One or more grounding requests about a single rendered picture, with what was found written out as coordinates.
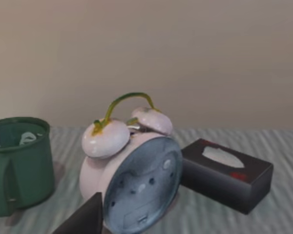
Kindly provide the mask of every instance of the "gray clock face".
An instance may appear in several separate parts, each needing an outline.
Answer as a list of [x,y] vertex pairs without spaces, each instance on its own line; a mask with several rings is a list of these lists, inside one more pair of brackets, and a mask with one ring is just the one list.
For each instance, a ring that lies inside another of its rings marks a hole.
[[115,234],[141,233],[173,201],[182,174],[179,145],[168,137],[134,150],[116,171],[104,201],[104,220]]

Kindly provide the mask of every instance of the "beige wall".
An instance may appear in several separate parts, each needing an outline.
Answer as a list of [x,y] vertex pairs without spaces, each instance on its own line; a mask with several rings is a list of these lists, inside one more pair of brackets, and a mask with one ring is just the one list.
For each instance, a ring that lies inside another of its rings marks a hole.
[[0,0],[0,118],[86,125],[132,91],[177,126],[293,128],[293,0]]

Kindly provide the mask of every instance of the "tabletop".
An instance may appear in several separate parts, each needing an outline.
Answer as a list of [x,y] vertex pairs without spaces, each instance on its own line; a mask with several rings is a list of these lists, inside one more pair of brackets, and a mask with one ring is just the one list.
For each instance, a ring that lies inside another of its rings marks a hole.
[[[50,234],[81,206],[83,131],[51,129],[56,190],[42,204],[0,218],[0,234]],[[244,215],[181,186],[174,209],[147,234],[293,234],[293,130],[177,129],[172,137],[182,148],[204,138],[273,163],[272,189]]]

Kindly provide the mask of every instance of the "mug handle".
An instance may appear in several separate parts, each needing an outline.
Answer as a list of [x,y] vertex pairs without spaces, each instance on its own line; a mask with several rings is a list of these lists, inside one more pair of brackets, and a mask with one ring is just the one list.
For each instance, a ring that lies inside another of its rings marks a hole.
[[11,216],[16,208],[17,184],[11,159],[0,155],[0,217]]

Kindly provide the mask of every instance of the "black triangular object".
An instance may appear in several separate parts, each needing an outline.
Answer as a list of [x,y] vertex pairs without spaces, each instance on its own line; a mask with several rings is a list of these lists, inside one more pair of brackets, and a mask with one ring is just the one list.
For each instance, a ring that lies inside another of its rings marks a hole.
[[53,234],[101,234],[102,226],[102,194],[96,193],[58,227]]

